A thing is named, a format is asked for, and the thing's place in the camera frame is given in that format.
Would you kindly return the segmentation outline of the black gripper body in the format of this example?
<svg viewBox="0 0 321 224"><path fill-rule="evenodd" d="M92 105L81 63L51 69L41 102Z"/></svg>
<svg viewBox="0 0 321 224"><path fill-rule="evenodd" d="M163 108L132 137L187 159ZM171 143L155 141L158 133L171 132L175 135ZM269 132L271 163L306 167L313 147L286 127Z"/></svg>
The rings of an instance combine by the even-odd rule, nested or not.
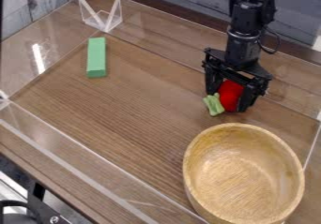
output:
<svg viewBox="0 0 321 224"><path fill-rule="evenodd" d="M266 94L271 75L261 67L258 62L245 66L234 66L225 60L225 52L213 48L205 49L205 55L206 57L202 61L202 68L205 69L205 65L213 66L213 68L221 73L222 82L227 79L243 86L250 80L257 80L259 83L258 96Z"/></svg>

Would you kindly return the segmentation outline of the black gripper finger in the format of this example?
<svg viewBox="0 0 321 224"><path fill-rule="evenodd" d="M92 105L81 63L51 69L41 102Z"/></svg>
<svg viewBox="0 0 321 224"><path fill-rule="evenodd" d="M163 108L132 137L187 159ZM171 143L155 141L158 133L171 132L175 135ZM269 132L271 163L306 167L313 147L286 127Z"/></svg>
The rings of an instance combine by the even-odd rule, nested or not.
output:
<svg viewBox="0 0 321 224"><path fill-rule="evenodd" d="M257 80L250 80L243 85L243 91L241 98L238 99L237 111L245 112L247 108L253 105L257 97L259 95L259 83Z"/></svg>
<svg viewBox="0 0 321 224"><path fill-rule="evenodd" d="M206 93L213 96L222 84L222 76L210 65L205 65L205 80Z"/></svg>

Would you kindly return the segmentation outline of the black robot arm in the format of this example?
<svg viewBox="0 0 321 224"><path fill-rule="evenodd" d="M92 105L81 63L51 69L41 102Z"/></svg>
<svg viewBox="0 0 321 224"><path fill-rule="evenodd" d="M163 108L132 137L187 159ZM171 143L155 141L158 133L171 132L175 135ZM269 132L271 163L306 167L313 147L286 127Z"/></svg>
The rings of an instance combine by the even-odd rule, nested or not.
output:
<svg viewBox="0 0 321 224"><path fill-rule="evenodd" d="M269 24L274 21L274 0L229 0L230 26L226 50L205 50L206 93L217 96L226 112L245 112L269 89L271 74L259 65L261 52L275 54L263 47Z"/></svg>

